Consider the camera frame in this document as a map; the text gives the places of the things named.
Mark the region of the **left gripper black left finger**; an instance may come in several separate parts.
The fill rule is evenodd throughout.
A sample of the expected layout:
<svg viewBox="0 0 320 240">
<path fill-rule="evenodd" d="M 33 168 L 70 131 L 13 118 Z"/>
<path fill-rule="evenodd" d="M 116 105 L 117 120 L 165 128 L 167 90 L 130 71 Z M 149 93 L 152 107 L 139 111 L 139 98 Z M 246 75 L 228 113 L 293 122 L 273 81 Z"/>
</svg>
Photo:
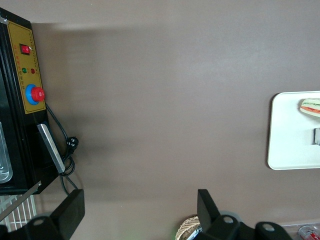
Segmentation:
<svg viewBox="0 0 320 240">
<path fill-rule="evenodd" d="M 26 226 L 28 240 L 69 240 L 85 216 L 83 189 L 73 190 L 49 215 L 32 219 Z"/>
</svg>

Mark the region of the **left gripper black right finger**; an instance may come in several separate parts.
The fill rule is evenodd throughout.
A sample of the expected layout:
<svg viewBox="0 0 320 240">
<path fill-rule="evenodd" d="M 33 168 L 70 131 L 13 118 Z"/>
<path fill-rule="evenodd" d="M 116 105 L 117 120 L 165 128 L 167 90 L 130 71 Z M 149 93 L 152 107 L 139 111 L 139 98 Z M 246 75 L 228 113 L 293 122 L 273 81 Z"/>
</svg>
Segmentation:
<svg viewBox="0 0 320 240">
<path fill-rule="evenodd" d="M 239 234 L 239 221 L 221 214 L 207 189 L 197 192 L 197 216 L 202 227 L 198 240 L 235 240 Z"/>
</svg>

